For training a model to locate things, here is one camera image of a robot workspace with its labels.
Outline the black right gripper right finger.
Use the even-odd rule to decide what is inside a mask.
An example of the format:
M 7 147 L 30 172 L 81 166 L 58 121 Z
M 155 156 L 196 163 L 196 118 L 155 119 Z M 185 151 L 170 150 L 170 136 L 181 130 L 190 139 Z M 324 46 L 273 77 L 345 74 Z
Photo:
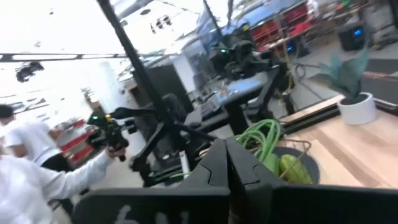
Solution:
M 227 140 L 230 217 L 233 223 L 266 224 L 275 176 L 237 141 Z

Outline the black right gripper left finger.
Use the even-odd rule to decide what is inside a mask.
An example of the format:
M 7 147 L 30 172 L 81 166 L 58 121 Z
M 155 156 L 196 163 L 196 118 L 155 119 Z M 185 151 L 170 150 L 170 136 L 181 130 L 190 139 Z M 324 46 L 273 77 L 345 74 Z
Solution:
M 216 140 L 178 187 L 183 190 L 185 199 L 180 212 L 181 223 L 227 223 L 230 190 L 225 141 Z

